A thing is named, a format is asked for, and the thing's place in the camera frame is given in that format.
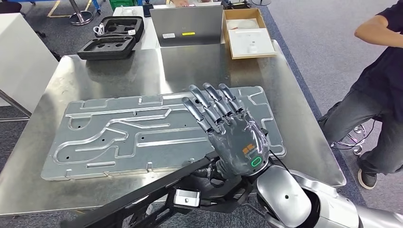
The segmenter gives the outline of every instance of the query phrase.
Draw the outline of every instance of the robot finger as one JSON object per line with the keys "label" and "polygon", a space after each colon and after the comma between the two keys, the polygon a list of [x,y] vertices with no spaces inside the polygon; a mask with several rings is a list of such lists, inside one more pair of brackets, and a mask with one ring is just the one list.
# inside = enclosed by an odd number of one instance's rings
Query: robot finger
{"label": "robot finger", "polygon": [[239,114],[243,111],[242,106],[239,104],[237,98],[232,94],[230,89],[223,83],[219,84],[218,87],[225,95],[228,100],[228,103],[231,105],[231,108],[235,111],[236,114]]}
{"label": "robot finger", "polygon": [[207,98],[202,94],[200,89],[195,86],[195,85],[190,85],[189,86],[190,92],[200,101],[200,103],[203,105],[203,108],[207,115],[213,120],[215,124],[221,124],[223,120],[221,119],[220,114],[218,114],[217,110],[215,110],[214,106],[211,105],[210,101],[207,100]]}
{"label": "robot finger", "polygon": [[214,133],[213,127],[209,124],[209,122],[204,118],[203,114],[199,112],[197,107],[192,103],[192,101],[184,97],[182,98],[182,103],[186,107],[186,109],[193,115],[193,117],[196,119],[197,123],[200,125],[200,127],[207,133],[207,134],[212,134]]}
{"label": "robot finger", "polygon": [[209,83],[204,83],[203,88],[213,98],[216,106],[222,113],[222,116],[227,117],[227,116],[234,115],[231,108],[228,106],[228,104],[225,102],[225,100],[217,93],[217,91],[215,90],[215,88],[212,85],[210,85]]}

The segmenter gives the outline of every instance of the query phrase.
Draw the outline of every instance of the machined aluminum panel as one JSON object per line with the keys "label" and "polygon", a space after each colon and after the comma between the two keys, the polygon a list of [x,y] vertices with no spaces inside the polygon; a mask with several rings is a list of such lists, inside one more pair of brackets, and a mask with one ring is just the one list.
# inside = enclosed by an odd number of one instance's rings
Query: machined aluminum panel
{"label": "machined aluminum panel", "polygon": [[[267,129],[271,150],[283,158],[286,150],[263,89],[231,91]],[[185,96],[195,102],[190,92],[184,92],[69,103],[41,177],[61,181],[174,171],[201,159],[213,147],[182,104]],[[195,103],[202,112],[201,104]]]}

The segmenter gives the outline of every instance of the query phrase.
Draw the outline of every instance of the laptop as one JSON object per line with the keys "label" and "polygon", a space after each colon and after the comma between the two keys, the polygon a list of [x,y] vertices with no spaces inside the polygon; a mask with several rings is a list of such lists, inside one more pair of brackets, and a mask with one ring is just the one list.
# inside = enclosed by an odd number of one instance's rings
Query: laptop
{"label": "laptop", "polygon": [[221,43],[222,6],[151,9],[161,47]]}

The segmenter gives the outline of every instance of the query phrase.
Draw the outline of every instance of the man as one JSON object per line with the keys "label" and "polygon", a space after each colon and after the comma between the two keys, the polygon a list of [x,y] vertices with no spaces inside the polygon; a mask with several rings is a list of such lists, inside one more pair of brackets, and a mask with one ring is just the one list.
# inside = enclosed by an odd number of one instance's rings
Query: man
{"label": "man", "polygon": [[319,119],[329,142],[342,140],[374,116],[382,119],[377,146],[358,159],[358,181],[373,189],[377,174],[401,171],[403,164],[403,0],[360,25],[355,36],[388,46],[365,68],[345,98]]}
{"label": "man", "polygon": [[[186,7],[189,6],[189,1],[188,0],[171,0],[173,4],[175,4],[176,7]],[[210,2],[210,0],[201,0],[201,2]]]}

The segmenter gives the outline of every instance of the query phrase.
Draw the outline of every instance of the orange logo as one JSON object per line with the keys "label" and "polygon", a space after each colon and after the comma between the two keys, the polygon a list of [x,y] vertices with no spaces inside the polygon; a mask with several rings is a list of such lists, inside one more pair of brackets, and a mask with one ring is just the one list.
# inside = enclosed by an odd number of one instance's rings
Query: orange logo
{"label": "orange logo", "polygon": [[255,146],[253,144],[249,144],[245,148],[242,149],[242,152],[244,154],[247,154],[249,151],[253,150],[254,148],[255,148]]}

